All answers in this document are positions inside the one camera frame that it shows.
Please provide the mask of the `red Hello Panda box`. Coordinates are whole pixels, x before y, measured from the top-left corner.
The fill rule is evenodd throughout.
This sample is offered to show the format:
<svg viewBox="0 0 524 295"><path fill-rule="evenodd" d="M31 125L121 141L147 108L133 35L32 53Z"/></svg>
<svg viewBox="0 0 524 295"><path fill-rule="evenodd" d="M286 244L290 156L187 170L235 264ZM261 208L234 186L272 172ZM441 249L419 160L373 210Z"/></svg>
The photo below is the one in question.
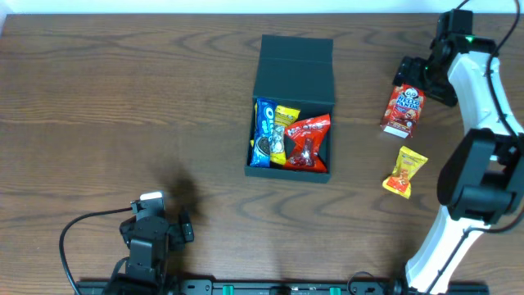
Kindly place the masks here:
<svg viewBox="0 0 524 295"><path fill-rule="evenodd" d="M401 138L412 138L425 101L426 95L421 89L409 84L395 86L382 117L382 130Z"/></svg>

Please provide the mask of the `blue Oreo cookie pack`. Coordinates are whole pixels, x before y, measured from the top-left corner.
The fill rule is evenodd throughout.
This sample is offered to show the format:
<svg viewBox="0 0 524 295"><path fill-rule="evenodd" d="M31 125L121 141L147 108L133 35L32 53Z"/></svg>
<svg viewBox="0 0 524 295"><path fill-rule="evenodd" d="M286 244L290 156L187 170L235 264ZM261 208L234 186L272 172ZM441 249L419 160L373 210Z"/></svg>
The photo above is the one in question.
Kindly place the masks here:
<svg viewBox="0 0 524 295"><path fill-rule="evenodd" d="M254 142L250 166L270 166L272 133L274 128L277 103L267 98L258 98L256 102L256 121Z"/></svg>

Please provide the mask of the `yellow snack bag with window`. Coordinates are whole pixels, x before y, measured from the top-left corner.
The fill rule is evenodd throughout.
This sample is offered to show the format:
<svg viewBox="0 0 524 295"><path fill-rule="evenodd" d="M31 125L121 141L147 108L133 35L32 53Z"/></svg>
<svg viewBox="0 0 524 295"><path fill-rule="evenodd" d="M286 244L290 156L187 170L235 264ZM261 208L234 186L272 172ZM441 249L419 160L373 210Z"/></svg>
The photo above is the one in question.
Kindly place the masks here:
<svg viewBox="0 0 524 295"><path fill-rule="evenodd" d="M283 166L286 162L286 150L284 145L284 130L296 122L300 110L282 105L277 105L274 112L273 131L269 138L252 139L251 146L262 156L269 156L272 163Z"/></svg>

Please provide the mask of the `dark green box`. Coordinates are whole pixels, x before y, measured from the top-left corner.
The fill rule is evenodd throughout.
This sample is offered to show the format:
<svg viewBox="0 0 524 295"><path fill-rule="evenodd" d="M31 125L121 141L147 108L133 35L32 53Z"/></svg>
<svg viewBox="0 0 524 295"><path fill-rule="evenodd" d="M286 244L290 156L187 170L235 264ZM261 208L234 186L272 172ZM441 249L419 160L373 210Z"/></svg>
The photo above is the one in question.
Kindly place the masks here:
<svg viewBox="0 0 524 295"><path fill-rule="evenodd" d="M335 80L332 68L333 41L263 35L251 103L267 98L279 105L300 110L299 120L329 114L334 117ZM245 175L310 183L327 183L331 176L331 126L319 147L325 173L286 170L278 164L268 168L250 165L253 147L247 146Z"/></svg>

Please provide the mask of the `red Hacks candy bag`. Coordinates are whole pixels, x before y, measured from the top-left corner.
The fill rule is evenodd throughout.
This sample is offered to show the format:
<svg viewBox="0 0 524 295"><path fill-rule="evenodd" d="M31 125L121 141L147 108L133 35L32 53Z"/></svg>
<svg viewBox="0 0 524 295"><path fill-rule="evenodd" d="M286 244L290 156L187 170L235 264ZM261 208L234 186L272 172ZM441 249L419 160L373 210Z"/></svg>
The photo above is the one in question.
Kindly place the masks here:
<svg viewBox="0 0 524 295"><path fill-rule="evenodd" d="M319 149L331 126L329 114L297 121L285 128L284 134L295 144L284 168L327 173L327 167L319 158Z"/></svg>

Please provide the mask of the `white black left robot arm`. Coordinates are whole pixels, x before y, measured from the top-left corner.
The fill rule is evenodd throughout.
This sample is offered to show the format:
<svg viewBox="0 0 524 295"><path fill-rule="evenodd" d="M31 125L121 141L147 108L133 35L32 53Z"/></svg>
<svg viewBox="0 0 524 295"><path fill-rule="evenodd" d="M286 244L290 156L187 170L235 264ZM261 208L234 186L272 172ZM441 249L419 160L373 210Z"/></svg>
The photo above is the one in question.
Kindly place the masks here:
<svg viewBox="0 0 524 295"><path fill-rule="evenodd" d="M176 279L167 274L171 252L179 252L194 241L188 211L170 223L162 209L134 209L133 217L120 225L129 255L118 262L104 294L171 294Z"/></svg>

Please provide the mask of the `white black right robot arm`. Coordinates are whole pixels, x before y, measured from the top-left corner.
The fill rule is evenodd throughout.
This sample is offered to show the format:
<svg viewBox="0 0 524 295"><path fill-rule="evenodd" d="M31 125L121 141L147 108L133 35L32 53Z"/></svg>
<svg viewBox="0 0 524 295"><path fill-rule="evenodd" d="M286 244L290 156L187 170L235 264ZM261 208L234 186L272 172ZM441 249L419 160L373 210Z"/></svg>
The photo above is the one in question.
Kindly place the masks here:
<svg viewBox="0 0 524 295"><path fill-rule="evenodd" d="M487 294L479 283L453 283L454 270L482 234L502 234L502 216L522 212L523 128L499 77L502 42L472 32L473 13L440 14L427 59L405 57L393 84L410 85L447 106L458 106L464 137L440 171L439 211L418 252L385 294Z"/></svg>

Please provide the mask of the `yellow peanut butter wafer pack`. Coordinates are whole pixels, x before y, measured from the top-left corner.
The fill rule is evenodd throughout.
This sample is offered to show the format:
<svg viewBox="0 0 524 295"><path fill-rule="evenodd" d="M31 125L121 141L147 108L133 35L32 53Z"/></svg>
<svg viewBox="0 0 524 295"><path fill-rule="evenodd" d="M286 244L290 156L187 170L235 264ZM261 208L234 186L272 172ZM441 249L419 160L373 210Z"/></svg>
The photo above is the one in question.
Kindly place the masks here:
<svg viewBox="0 0 524 295"><path fill-rule="evenodd" d="M402 146L391 174L382 182L382 187L409 199L412 192L411 179L426 164L428 158Z"/></svg>

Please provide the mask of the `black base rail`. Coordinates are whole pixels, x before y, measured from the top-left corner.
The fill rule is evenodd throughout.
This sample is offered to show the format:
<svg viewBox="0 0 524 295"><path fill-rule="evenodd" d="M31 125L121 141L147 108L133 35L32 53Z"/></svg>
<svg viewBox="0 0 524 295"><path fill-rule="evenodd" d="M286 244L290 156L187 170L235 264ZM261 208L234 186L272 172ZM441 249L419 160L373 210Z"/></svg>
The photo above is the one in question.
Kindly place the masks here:
<svg viewBox="0 0 524 295"><path fill-rule="evenodd" d="M82 294L104 294L105 281L83 281L77 286ZM174 283L169 291L161 294L187 295L382 295L382 294L425 294L415 291L390 291L386 282L374 282L371 279L355 279L348 284L329 283L268 283L268 282L212 282L207 279L191 279ZM455 283L448 287L449 295L489 295L490 290L484 284Z"/></svg>

